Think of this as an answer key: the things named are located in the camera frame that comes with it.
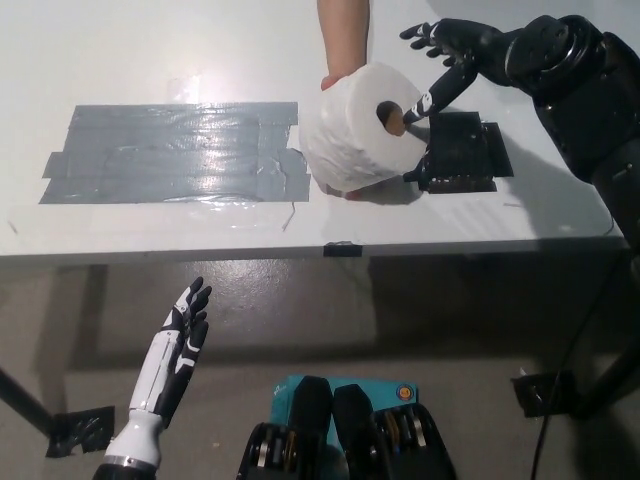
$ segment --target toilet paper roll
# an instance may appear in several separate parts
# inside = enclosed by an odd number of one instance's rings
[[[372,63],[315,101],[301,103],[300,149],[318,183],[350,192],[413,170],[426,143],[410,133],[390,134],[376,110],[392,101],[405,112],[420,96],[400,72]],[[417,126],[428,126],[428,121]]]

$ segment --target black tape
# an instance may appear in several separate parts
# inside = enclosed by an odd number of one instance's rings
[[[525,375],[512,378],[511,383],[526,418],[571,413],[579,400],[576,379],[570,371],[559,376],[556,372]]]
[[[323,257],[361,257],[362,245],[352,242],[329,242],[324,246]]]
[[[82,453],[106,450],[113,438],[115,417],[113,406],[54,415],[46,456],[68,457],[76,445],[82,446]]]

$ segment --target human arm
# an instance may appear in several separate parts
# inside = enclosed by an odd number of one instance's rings
[[[325,90],[367,62],[369,0],[317,0],[329,74]]]

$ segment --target tape patch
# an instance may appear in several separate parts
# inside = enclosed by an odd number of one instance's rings
[[[87,105],[53,152],[41,204],[305,202],[310,175],[287,149],[297,104]]]

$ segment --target black cable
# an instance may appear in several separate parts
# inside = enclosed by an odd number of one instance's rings
[[[560,374],[564,370],[567,362],[569,361],[569,358],[571,358],[571,354],[573,353],[573,350],[575,349],[576,345],[578,344],[578,340],[582,336],[585,328],[589,324],[589,320],[591,320],[591,318],[593,317],[593,314],[594,314],[597,306],[600,304],[600,301],[602,300],[602,297],[604,296],[605,292],[607,291],[607,286],[609,285],[609,282],[613,278],[614,273],[618,269],[618,265],[625,258],[625,256],[626,256],[625,253],[626,252],[623,251],[618,256],[618,258],[616,258],[616,260],[613,262],[611,270],[609,270],[609,272],[607,273],[607,276],[605,277],[604,281],[602,282],[602,285],[600,287],[600,290],[598,291],[598,294],[593,299],[593,302],[589,306],[589,310],[587,310],[587,314],[585,315],[585,317],[582,319],[582,321],[578,325],[577,330],[575,331],[575,333],[573,334],[573,337],[571,338],[571,341],[569,342],[569,346],[567,347],[567,350],[565,351],[564,355],[562,356],[562,360],[560,361],[560,366],[558,367],[558,373],[556,374],[556,378],[555,378],[555,380],[553,382],[553,387],[551,388],[551,395],[549,396],[549,403],[546,405],[546,408],[544,409],[545,414],[544,414],[544,417],[542,419],[542,427],[540,427],[540,433],[538,434],[538,442],[536,443],[536,450],[535,450],[535,453],[533,454],[533,465],[531,465],[531,477],[530,477],[530,480],[536,480],[536,476],[538,475],[538,464],[540,463],[540,455],[542,454],[542,448],[544,447],[544,441],[545,441],[545,438],[546,438],[546,435],[547,435],[547,429],[549,428],[549,422],[551,421],[551,416],[549,415],[549,411],[551,410],[551,408],[550,408],[551,405],[553,405],[555,403],[555,401],[556,401],[556,396],[557,396],[557,393],[558,393],[558,384],[560,383]]]

